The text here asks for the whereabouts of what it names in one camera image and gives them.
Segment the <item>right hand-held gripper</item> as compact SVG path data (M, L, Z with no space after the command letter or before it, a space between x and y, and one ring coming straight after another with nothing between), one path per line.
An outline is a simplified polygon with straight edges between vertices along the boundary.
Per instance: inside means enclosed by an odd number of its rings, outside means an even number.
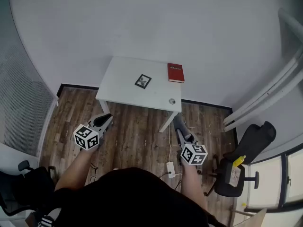
M195 134L187 135L185 139L180 129L176 130L176 136L181 148L179 158L190 166L202 165L208 155L205 145L200 144Z

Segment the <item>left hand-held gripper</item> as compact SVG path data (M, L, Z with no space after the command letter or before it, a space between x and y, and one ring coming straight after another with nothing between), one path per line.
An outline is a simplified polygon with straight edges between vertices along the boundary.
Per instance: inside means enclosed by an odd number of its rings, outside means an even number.
M80 124L73 132L75 144L83 150L90 150L100 145L101 138L113 123L110 113L94 115L89 120L89 126Z

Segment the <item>black framed picture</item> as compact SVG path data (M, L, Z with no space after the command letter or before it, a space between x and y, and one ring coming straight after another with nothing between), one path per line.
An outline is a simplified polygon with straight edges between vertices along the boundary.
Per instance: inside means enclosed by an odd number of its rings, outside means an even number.
M137 81L135 82L135 85L140 87L140 88L143 88L143 89L146 89L146 87L148 86L148 84L150 83L151 81L151 78L142 74L138 79Z

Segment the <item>person's left forearm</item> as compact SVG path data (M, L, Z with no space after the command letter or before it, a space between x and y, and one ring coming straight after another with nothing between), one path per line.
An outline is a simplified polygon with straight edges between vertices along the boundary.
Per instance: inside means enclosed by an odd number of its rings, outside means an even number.
M94 147L89 150L80 151L58 180L55 191L63 188L77 190L84 187L92 157L97 149L97 147Z

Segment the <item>person's right forearm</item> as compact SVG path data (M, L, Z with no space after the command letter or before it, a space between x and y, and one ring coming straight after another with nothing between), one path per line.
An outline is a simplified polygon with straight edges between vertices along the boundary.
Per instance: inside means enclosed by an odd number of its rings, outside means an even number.
M182 164L181 193L208 211L206 197L195 166Z

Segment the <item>white power strip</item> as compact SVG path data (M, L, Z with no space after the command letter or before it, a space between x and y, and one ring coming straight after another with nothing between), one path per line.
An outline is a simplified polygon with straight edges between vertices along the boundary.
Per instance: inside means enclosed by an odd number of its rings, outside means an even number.
M167 162L166 167L167 167L169 178L174 178L176 176L176 173L175 173L173 162L172 161Z

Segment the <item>white table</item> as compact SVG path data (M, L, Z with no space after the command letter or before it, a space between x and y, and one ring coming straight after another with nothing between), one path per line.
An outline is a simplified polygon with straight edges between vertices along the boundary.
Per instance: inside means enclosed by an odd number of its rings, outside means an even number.
M151 78L146 89L135 85L142 75ZM174 105L169 99L176 100ZM162 133L181 109L181 84L170 82L167 64L135 58L113 57L103 76L96 99L105 113L108 102L168 111L169 116L159 132Z

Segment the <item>yellow bottle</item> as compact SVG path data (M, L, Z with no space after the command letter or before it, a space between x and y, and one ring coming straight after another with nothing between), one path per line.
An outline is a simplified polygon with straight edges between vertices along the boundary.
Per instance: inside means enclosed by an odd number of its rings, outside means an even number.
M246 158L245 155L244 155L244 156L239 156L236 160L234 160L232 166L233 166L233 167L238 167L238 166L240 166L240 165L244 162L245 158Z

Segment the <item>pale printed booklet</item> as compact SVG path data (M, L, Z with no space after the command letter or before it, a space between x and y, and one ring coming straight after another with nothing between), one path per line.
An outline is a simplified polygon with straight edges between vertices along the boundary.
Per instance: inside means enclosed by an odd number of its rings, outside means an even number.
M231 174L227 178L227 183L232 187L237 187L241 175L241 169L232 166Z

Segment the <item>black office chair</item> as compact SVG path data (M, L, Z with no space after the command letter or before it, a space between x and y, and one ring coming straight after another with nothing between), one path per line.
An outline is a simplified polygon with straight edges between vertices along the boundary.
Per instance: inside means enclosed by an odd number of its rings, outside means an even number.
M262 126L250 125L234 151L225 153L222 159L219 159L217 155L213 156L216 168L213 168L213 173L208 176L215 178L215 182L209 192L205 192L204 195L209 196L214 191L225 197L239 197L243 192L245 181L253 182L254 188L257 189L259 186L259 172L256 171L253 177L246 177L244 166L251 164L275 138L276 129L270 122L266 121ZM246 156L244 162L238 166L241 169L238 185L237 187L232 187L227 183L227 178L231 174L232 164L239 156L244 155Z
M25 210L38 210L46 203L55 189L51 172L56 168L44 166L33 169L27 160L18 165L18 170L27 173L10 175L0 171L0 207L7 216L14 216Z

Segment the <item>person's black shirt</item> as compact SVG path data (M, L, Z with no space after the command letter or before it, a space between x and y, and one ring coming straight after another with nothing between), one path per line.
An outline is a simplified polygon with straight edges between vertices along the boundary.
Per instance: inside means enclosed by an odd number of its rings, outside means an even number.
M55 191L44 209L60 209L55 227L226 227L154 174L111 171L78 190Z

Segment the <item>white pipe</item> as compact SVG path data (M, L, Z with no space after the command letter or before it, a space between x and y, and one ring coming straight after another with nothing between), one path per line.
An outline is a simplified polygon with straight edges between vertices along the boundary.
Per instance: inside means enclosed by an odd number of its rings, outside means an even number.
M303 58L303 48L300 48L293 58L285 65L285 67L265 86L258 92L252 99L246 102L242 107L233 112L230 116L226 117L223 121L224 125L228 125L232 121L240 118L250 109L255 107L263 101L270 93L276 90L298 67L300 59Z
M260 114L262 111L268 109L273 104L275 104L277 101L279 101L281 98L283 98L286 94L288 94L291 90L293 90L301 81L303 80L303 69L301 69L296 76L287 84L285 85L281 90L279 90L275 95L273 95L269 100L262 103L260 106L258 106L256 109L254 109L252 112L248 113L247 115L241 117L236 122L226 126L224 128L224 131L230 131L246 121L248 121L250 118Z
M278 16L303 44L303 25L283 8L278 10Z

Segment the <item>window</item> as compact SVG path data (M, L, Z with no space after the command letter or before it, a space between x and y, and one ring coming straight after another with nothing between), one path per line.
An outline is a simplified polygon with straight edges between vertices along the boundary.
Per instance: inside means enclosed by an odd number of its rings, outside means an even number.
M245 211L268 213L303 209L303 147L286 151L276 157L249 166L249 176L259 173L258 188L248 186Z

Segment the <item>light wooden board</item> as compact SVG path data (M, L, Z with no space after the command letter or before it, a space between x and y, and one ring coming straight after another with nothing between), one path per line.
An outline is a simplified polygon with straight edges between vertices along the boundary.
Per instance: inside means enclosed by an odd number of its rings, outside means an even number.
M248 219L242 221L237 225L234 225L233 227L261 227L267 212L267 208L263 208L256 214L249 214L248 212L243 212L238 210L232 210L232 212L249 217Z

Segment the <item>black white striped shoe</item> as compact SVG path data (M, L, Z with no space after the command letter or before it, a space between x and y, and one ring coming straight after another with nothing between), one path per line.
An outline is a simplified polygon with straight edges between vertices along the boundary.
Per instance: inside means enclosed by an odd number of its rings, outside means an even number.
M61 208L56 208L52 210L50 213L45 215L42 212L36 211L34 213L35 217L35 227L56 227L56 219L59 217L59 214L61 212Z

